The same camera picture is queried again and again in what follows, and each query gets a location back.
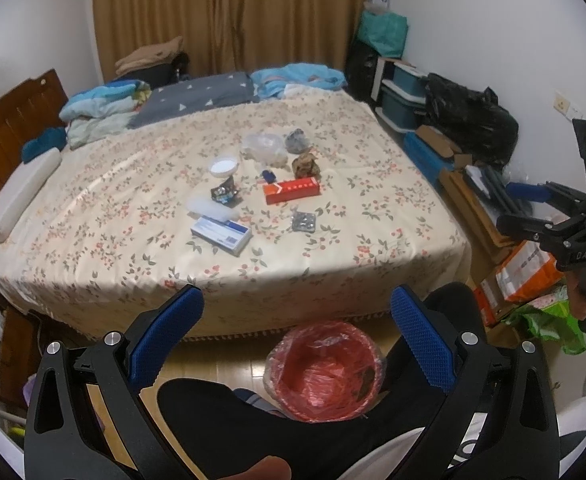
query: floral bedspread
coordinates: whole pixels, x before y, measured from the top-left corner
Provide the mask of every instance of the floral bedspread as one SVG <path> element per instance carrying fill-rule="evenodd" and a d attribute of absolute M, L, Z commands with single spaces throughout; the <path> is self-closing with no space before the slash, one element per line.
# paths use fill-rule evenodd
<path fill-rule="evenodd" d="M 313 142 L 322 194 L 267 206 L 260 168 L 241 159 L 237 207 L 249 244 L 235 257 L 194 237 L 183 204 L 221 183 L 212 158 L 239 155 L 248 133 L 295 128 Z M 293 179 L 290 167 L 274 171 Z M 295 208 L 317 214 L 314 234 L 291 230 Z M 0 292 L 99 337 L 192 283 L 205 312 L 189 336 L 233 336 L 383 312 L 395 286 L 424 296 L 465 280 L 469 265 L 463 233 L 370 111 L 344 92 L 312 91 L 65 152 L 0 244 Z"/>

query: green bag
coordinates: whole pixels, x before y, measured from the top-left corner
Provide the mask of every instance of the green bag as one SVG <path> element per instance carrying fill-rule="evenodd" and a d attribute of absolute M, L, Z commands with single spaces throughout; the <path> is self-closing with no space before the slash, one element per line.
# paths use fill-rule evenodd
<path fill-rule="evenodd" d="M 377 50 L 380 56 L 402 57 L 408 31 L 405 16 L 394 12 L 377 15 L 364 10 L 359 20 L 358 40 Z"/>
<path fill-rule="evenodd" d="M 544 341 L 559 341 L 562 351 L 577 355 L 586 351 L 586 342 L 577 319 L 570 314 L 566 285 L 555 288 L 550 294 L 520 306 L 505 323 L 513 325 L 524 319 L 528 331 Z"/>

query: white pillow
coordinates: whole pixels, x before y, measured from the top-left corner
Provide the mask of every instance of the white pillow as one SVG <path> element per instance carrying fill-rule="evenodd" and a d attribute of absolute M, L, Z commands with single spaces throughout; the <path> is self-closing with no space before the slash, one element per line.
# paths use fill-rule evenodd
<path fill-rule="evenodd" d="M 28 164 L 20 164 L 6 181 L 0 190 L 0 243 L 9 238 L 24 210 L 61 161 L 60 150 L 51 148 Z"/>

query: teal storage box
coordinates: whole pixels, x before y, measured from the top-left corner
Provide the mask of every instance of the teal storage box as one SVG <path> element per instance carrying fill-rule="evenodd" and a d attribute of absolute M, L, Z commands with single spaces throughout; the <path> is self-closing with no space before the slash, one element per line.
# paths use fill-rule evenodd
<path fill-rule="evenodd" d="M 435 189 L 440 187 L 439 172 L 444 168 L 449 171 L 454 169 L 452 162 L 441 158 L 415 132 L 409 132 L 404 136 L 404 153 Z"/>
<path fill-rule="evenodd" d="M 407 101 L 387 85 L 382 85 L 381 90 L 382 111 L 398 129 L 413 132 L 422 125 L 426 115 L 423 104 Z"/>
<path fill-rule="evenodd" d="M 407 94 L 415 96 L 416 99 L 426 100 L 426 78 L 427 75 L 412 66 L 399 62 L 395 63 L 393 72 L 393 83 Z"/>

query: wooden cabinet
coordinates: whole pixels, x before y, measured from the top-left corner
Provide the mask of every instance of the wooden cabinet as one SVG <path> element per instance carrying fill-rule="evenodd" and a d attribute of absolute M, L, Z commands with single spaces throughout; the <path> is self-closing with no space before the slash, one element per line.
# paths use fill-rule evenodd
<path fill-rule="evenodd" d="M 0 401 L 17 410 L 25 410 L 22 387 L 40 363 L 35 319 L 24 316 L 0 294 L 0 312 L 4 330 L 0 340 Z"/>

